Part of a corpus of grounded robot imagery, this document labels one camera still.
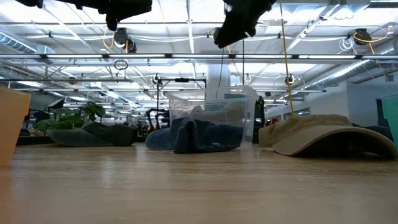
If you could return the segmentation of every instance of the beige cap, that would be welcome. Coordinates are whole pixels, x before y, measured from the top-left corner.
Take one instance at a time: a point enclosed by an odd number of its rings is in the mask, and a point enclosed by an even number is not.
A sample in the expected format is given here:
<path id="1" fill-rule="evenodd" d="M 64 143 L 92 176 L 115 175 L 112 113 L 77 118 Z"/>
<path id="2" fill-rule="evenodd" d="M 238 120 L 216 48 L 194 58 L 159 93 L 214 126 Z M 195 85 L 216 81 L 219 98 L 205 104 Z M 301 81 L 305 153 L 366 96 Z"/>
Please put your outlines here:
<path id="1" fill-rule="evenodd" d="M 272 147 L 286 156 L 294 156 L 316 142 L 338 133 L 347 133 L 345 136 L 352 138 L 354 147 L 368 145 L 372 146 L 368 147 L 369 152 L 389 159 L 397 157 L 395 144 L 390 139 L 365 128 L 355 128 L 347 117 L 335 114 L 290 118 L 262 128 L 259 131 L 259 145 Z M 343 141 L 342 137 L 340 135 L 332 141 Z"/>

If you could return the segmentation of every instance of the orange object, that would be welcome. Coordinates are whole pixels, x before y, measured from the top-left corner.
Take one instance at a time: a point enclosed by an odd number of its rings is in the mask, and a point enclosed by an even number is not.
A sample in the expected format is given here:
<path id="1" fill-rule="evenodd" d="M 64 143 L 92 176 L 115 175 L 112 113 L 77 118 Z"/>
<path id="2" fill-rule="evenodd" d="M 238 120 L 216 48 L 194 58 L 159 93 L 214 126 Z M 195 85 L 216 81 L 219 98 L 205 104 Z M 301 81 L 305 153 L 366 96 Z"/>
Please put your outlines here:
<path id="1" fill-rule="evenodd" d="M 12 160 L 29 102 L 28 93 L 0 88 L 0 167 Z"/>

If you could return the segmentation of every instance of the teal panel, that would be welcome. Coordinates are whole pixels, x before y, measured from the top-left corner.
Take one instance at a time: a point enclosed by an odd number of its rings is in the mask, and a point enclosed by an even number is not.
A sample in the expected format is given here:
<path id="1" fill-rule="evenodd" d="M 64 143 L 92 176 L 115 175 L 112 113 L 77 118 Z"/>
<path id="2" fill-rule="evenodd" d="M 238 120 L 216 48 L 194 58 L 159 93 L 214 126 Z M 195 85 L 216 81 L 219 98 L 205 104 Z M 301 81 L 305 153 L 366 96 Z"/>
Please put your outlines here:
<path id="1" fill-rule="evenodd" d="M 398 95 L 382 99 L 384 117 L 388 120 L 392 137 L 398 149 Z"/>

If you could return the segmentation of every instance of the dark gray cloth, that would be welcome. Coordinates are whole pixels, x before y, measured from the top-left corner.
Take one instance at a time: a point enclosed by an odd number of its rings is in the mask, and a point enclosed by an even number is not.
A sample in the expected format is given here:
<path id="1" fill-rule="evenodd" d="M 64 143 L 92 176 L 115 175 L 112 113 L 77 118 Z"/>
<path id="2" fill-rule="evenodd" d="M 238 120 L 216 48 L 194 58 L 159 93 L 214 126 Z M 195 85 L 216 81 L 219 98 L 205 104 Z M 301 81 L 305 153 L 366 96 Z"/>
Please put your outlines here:
<path id="1" fill-rule="evenodd" d="M 151 133 L 145 144 L 149 149 L 177 154 L 225 152 L 239 147 L 242 136 L 242 127 L 180 118 L 173 120 L 170 128 Z"/>
<path id="2" fill-rule="evenodd" d="M 50 138 L 65 146 L 131 146 L 137 140 L 137 130 L 124 125 L 106 126 L 91 123 L 82 129 L 51 130 Z"/>

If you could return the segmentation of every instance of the yellow cable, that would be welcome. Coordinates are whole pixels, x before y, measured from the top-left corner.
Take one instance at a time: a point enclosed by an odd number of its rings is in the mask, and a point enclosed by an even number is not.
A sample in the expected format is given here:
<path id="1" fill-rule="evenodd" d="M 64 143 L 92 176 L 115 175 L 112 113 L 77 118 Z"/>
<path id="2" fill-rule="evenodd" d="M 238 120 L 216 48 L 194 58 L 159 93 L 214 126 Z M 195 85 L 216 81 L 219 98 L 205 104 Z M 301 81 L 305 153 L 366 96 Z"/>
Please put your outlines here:
<path id="1" fill-rule="evenodd" d="M 287 65 L 287 47 L 286 47 L 286 35 L 285 35 L 285 24 L 284 24 L 284 13 L 282 8 L 282 0 L 279 0 L 280 4 L 280 16 L 282 18 L 282 33 L 284 36 L 284 50 L 285 50 L 285 66 L 286 66 L 286 83 L 287 89 L 289 91 L 289 101 L 290 101 L 290 117 L 294 118 L 294 109 L 293 109 L 293 94 L 292 94 L 292 85 L 289 82 L 289 66 Z"/>
<path id="2" fill-rule="evenodd" d="M 374 53 L 374 50 L 373 50 L 372 44 L 371 44 L 371 43 L 369 43 L 369 46 L 370 46 L 370 48 L 371 48 L 371 50 L 372 50 L 372 53 L 375 55 L 376 53 Z"/>
<path id="3" fill-rule="evenodd" d="M 380 39 L 377 39 L 377 40 L 362 40 L 362 39 L 357 38 L 357 37 L 356 37 L 356 34 L 358 34 L 358 33 L 356 32 L 356 33 L 354 34 L 354 38 L 357 39 L 357 40 L 359 40 L 359 41 L 362 41 L 362 42 L 364 42 L 364 43 L 375 43 L 375 42 L 378 42 L 378 41 L 380 41 L 380 40 L 384 40 L 384 39 L 388 36 L 388 34 L 387 34 L 385 37 L 380 38 Z"/>
<path id="4" fill-rule="evenodd" d="M 107 49 L 111 49 L 111 48 L 113 47 L 114 34 L 113 34 L 113 36 L 112 36 L 112 44 L 111 44 L 111 46 L 108 46 L 108 45 L 106 45 L 106 42 L 105 42 L 106 31 L 108 31 L 108 28 L 105 29 L 103 43 L 104 43 L 104 46 L 105 46 Z"/>
<path id="5" fill-rule="evenodd" d="M 371 43 L 369 43 L 369 47 L 371 48 L 372 53 L 375 55 L 376 53 L 374 52 L 374 49 L 373 49 L 373 46 L 372 46 Z M 392 84 L 391 81 L 390 81 L 390 79 L 388 79 L 386 72 L 385 72 L 384 69 L 381 67 L 380 63 L 379 63 L 378 65 L 379 65 L 379 67 L 381 68 L 381 70 L 383 71 L 383 74 L 384 74 L 386 80 L 387 80 L 390 84 Z"/>

